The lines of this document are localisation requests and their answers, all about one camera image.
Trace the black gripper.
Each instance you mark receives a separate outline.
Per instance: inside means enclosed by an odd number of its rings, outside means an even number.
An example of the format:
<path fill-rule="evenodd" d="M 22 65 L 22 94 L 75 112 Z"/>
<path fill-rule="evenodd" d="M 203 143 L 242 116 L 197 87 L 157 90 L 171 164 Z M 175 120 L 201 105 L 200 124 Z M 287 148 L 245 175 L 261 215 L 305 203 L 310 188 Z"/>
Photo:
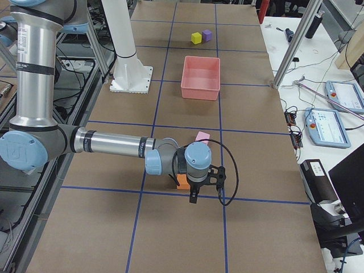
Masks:
<path fill-rule="evenodd" d="M 207 175 L 201 181 L 193 181 L 188 179 L 190 188 L 189 202 L 196 203 L 197 202 L 197 194 L 200 191 L 200 188 L 205 185 L 212 185 L 216 187 L 216 191 L 218 193 L 222 193 L 224 189 L 226 180 L 225 167 L 210 165 Z"/>

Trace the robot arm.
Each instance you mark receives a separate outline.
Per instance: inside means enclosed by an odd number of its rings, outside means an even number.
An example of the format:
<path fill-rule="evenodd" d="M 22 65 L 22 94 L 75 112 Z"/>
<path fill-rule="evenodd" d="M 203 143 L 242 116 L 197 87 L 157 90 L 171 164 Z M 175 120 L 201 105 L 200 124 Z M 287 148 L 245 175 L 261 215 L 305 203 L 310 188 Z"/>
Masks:
<path fill-rule="evenodd" d="M 100 133 L 54 120 L 56 36 L 88 31 L 86 1 L 12 1 L 11 15 L 18 25 L 18 90 L 16 115 L 1 138 L 1 158 L 8 165 L 30 171 L 60 155 L 80 152 L 135 156 L 145 160 L 150 175 L 185 174 L 191 203 L 204 185 L 214 185 L 222 195 L 225 169 L 211 164 L 205 140 L 179 146 L 171 138 Z"/>

